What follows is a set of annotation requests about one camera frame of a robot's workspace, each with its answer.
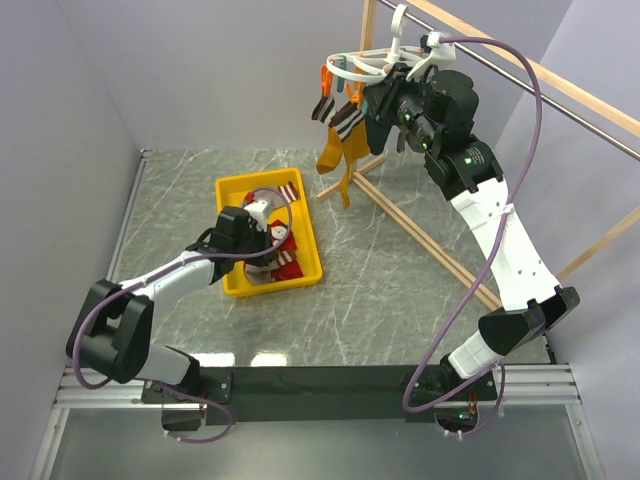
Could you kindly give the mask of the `grey sock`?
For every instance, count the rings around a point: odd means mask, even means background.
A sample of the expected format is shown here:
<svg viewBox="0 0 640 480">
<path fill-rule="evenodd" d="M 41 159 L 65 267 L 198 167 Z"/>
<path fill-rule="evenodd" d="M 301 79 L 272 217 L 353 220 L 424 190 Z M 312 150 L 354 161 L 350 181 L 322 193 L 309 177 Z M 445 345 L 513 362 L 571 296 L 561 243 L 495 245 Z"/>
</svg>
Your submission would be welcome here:
<svg viewBox="0 0 640 480">
<path fill-rule="evenodd" d="M 296 251 L 279 250 L 277 259 L 275 260 L 275 265 L 272 269 L 270 270 L 256 269 L 256 268 L 248 267 L 245 264 L 244 275 L 252 285 L 264 285 L 272 282 L 280 282 L 272 279 L 271 272 L 274 269 L 277 269 L 279 266 L 282 266 L 286 263 L 290 263 L 292 261 L 298 262 Z"/>
</svg>

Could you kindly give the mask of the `white round clip hanger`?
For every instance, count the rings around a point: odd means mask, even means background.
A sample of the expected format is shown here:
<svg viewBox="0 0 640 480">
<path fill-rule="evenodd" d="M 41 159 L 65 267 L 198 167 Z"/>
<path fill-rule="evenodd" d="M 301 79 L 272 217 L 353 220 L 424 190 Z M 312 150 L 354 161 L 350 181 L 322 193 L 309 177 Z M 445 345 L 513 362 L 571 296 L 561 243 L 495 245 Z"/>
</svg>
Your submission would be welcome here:
<svg viewBox="0 0 640 480">
<path fill-rule="evenodd" d="M 327 57 L 321 67 L 322 96 L 347 90 L 352 102 L 360 102 L 364 87 L 381 81 L 394 63 L 404 62 L 414 66 L 423 59 L 420 47 L 402 46 L 403 31 L 409 20 L 409 7 L 406 4 L 391 6 L 391 45 L 372 49 L 378 4 L 379 1 L 364 2 L 359 49 Z"/>
</svg>

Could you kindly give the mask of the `mustard yellow sock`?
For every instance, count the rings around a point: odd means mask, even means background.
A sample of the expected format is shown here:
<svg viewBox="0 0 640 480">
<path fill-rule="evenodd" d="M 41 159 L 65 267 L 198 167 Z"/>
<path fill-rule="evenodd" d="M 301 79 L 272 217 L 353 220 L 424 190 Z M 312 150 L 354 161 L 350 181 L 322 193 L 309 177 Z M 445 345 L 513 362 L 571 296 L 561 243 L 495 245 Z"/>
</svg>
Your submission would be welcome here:
<svg viewBox="0 0 640 480">
<path fill-rule="evenodd" d="M 339 184 L 339 191 L 343 207 L 348 208 L 350 206 L 348 189 L 356 163 L 370 153 L 365 116 L 356 103 L 347 102 L 332 117 L 330 125 L 340 139 L 342 156 L 346 163 L 346 171 Z"/>
<path fill-rule="evenodd" d="M 323 175 L 333 171 L 342 158 L 342 142 L 337 132 L 342 114 L 336 109 L 336 101 L 332 94 L 321 97 L 311 113 L 311 119 L 327 127 L 327 142 L 316 161 L 316 170 Z"/>
</svg>

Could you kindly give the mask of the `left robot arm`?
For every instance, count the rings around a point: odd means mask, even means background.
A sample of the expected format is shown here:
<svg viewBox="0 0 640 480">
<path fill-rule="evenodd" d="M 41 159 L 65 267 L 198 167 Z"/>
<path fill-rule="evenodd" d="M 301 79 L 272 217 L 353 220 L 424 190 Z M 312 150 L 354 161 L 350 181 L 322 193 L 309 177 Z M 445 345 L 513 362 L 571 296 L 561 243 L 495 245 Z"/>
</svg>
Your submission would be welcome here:
<svg viewBox="0 0 640 480">
<path fill-rule="evenodd" d="M 258 198 L 244 207 L 225 207 L 206 230 L 173 261 L 135 279 L 94 283 L 66 344 L 79 383 L 93 388 L 82 371 L 106 382 L 148 380 L 164 384 L 176 401 L 202 390 L 200 363 L 172 347 L 152 343 L 154 321 L 167 316 L 185 296 L 221 280 L 236 263 L 263 266 L 275 257 L 268 219 L 272 201 Z"/>
</svg>

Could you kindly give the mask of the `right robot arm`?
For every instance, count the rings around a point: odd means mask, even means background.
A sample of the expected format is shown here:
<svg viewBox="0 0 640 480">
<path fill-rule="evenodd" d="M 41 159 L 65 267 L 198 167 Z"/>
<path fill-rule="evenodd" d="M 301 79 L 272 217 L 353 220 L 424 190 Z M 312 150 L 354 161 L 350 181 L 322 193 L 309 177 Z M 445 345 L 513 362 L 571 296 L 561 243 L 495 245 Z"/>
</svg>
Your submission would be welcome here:
<svg viewBox="0 0 640 480">
<path fill-rule="evenodd" d="M 364 90 L 374 126 L 399 137 L 425 158 L 430 178 L 471 230 L 499 289 L 500 308 L 484 315 L 462 345 L 444 357 L 439 387 L 460 399 L 474 375 L 546 334 L 580 303 L 549 271 L 509 200 L 491 148 L 472 132 L 479 97 L 467 75 L 430 66 L 418 78 L 394 64 L 386 78 Z"/>
</svg>

